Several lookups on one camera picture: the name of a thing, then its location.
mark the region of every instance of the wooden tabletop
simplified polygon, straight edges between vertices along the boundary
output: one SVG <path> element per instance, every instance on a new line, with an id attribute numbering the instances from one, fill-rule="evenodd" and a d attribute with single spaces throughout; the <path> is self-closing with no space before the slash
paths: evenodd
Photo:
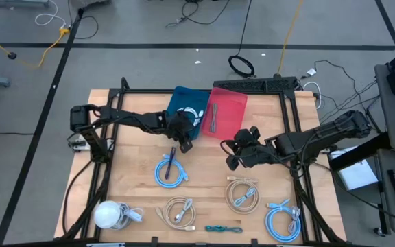
<path id="1" fill-rule="evenodd" d="M 89 104 L 105 105 L 108 90 L 92 90 Z M 167 109 L 171 94 L 126 94 L 123 110 L 136 113 L 156 112 Z M 315 102 L 311 92 L 296 92 L 296 102 L 303 130 L 319 125 Z M 294 130 L 291 117 L 290 103 L 287 101 L 291 129 Z M 283 118 L 278 96 L 249 95 L 243 118 L 242 128 L 257 126 L 261 133 L 260 142 L 268 137 L 284 132 Z M 160 187 L 154 180 L 154 169 L 168 154 L 175 144 L 163 135 L 148 134 L 137 128 L 119 126 L 114 161 L 110 177 L 108 200 L 126 202 L 130 207 L 140 207 L 145 214 L 141 223 L 132 222 L 127 228 L 102 230 L 101 241 L 105 242 L 150 242 L 152 237 L 158 237 L 159 242 L 206 242 L 223 244 L 249 244 L 252 238 L 260 244 L 277 244 L 266 231 L 264 218 L 269 211 L 266 204 L 280 204 L 290 199 L 287 206 L 296 205 L 294 186 L 289 172 L 282 165 L 257 165 L 246 169 L 239 166 L 230 171 L 225 163 L 226 154 L 219 146 L 220 140 L 203 134 L 193 141 L 193 148 L 186 154 L 176 152 L 176 159 L 182 164 L 189 175 L 189 181 L 179 187 L 166 189 Z M 89 153 L 75 154 L 69 181 L 88 162 Z M 328 166 L 327 158 L 320 156 L 318 162 Z M 91 165 L 74 183 L 69 194 L 67 209 L 67 228 L 79 217 L 86 205 L 88 189 L 91 182 L 93 165 Z M 335 233 L 345 239 L 344 226 L 337 203 L 333 179 L 329 171 L 321 167 L 311 166 L 311 180 L 318 211 Z M 171 180 L 177 175 L 173 166 Z M 225 201 L 225 187 L 229 181 L 227 176 L 256 178 L 261 194 L 259 207 L 251 214 L 239 215 L 231 211 Z M 235 197 L 245 194 L 247 187 L 240 187 Z M 162 208 L 174 196 L 186 196 L 193 199 L 196 208 L 196 231 L 177 231 L 169 228 L 157 216 L 155 207 Z M 175 215 L 180 208 L 173 208 Z M 311 217 L 307 209 L 306 219 L 309 238 L 313 239 Z M 278 213 L 274 218 L 275 229 L 283 235 L 288 235 L 287 227 L 291 218 L 286 213 Z M 243 233 L 209 233 L 204 230 L 206 225 L 239 226 Z M 94 224 L 91 220 L 90 232 L 93 235 Z M 55 236 L 62 235 L 62 212 L 58 220 Z M 301 235 L 291 244 L 301 244 Z"/>

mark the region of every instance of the cable coil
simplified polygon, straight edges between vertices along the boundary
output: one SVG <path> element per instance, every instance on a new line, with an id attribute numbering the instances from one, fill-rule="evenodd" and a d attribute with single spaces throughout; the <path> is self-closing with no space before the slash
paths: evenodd
<path id="1" fill-rule="evenodd" d="M 282 242 L 282 243 L 289 243 L 295 240 L 301 231 L 301 222 L 300 222 L 300 209 L 298 207 L 292 207 L 288 208 L 285 207 L 285 205 L 289 202 L 289 199 L 285 200 L 281 204 L 274 204 L 274 203 L 269 203 L 267 207 L 272 209 L 269 211 L 265 217 L 265 226 L 268 231 L 268 233 L 277 241 Z M 287 229 L 290 232 L 290 235 L 284 236 L 275 231 L 274 227 L 272 226 L 272 220 L 274 219 L 274 216 L 278 212 L 286 212 L 290 214 L 292 217 L 292 222 L 289 225 L 289 228 Z"/>
<path id="2" fill-rule="evenodd" d="M 232 182 L 226 187 L 225 190 L 226 204 L 228 204 L 230 209 L 233 210 L 235 213 L 240 213 L 240 214 L 252 213 L 258 207 L 260 202 L 259 188 L 255 185 L 255 183 L 257 183 L 258 181 L 252 178 L 236 178 L 232 176 L 227 177 L 227 179 L 231 180 Z M 246 192 L 246 195 L 234 200 L 233 193 L 235 187 L 238 185 L 249 186 L 249 189 L 248 192 Z M 249 197 L 252 197 L 252 203 L 247 207 L 242 207 L 241 205 Z"/>
<path id="3" fill-rule="evenodd" d="M 161 169 L 165 165 L 169 164 L 170 155 L 164 154 L 163 157 L 164 157 L 164 159 L 157 164 L 157 166 L 155 168 L 155 172 L 154 172 L 155 181 L 160 186 L 162 186 L 164 188 L 171 189 L 171 188 L 175 188 L 175 187 L 179 186 L 183 180 L 185 180 L 185 181 L 189 180 L 189 177 L 187 176 L 187 173 L 184 171 L 184 168 L 181 166 L 181 164 L 176 159 L 173 159 L 171 161 L 171 164 L 175 165 L 178 168 L 178 170 L 179 170 L 178 178 L 173 183 L 166 183 L 166 182 L 162 181 L 161 177 L 160 177 Z"/>
<path id="4" fill-rule="evenodd" d="M 173 208 L 173 206 L 175 204 L 178 203 L 182 203 L 184 204 L 184 207 L 181 211 L 181 213 L 179 213 L 176 218 L 175 218 L 175 224 L 170 220 L 169 218 L 169 214 L 171 209 Z M 192 226 L 192 223 L 194 223 L 195 219 L 196 219 L 196 209 L 193 206 L 193 201 L 190 198 L 185 198 L 183 196 L 176 196 L 174 198 L 171 198 L 164 206 L 163 210 L 161 211 L 161 209 L 159 207 L 155 208 L 156 210 L 156 214 L 163 220 L 163 222 L 167 225 L 172 227 L 173 229 L 176 230 L 181 230 L 181 231 L 194 231 L 195 227 Z M 191 218 L 190 220 L 183 225 L 177 225 L 180 223 L 180 221 L 182 220 L 182 216 L 184 215 L 184 213 L 186 211 L 190 211 L 191 212 Z"/>

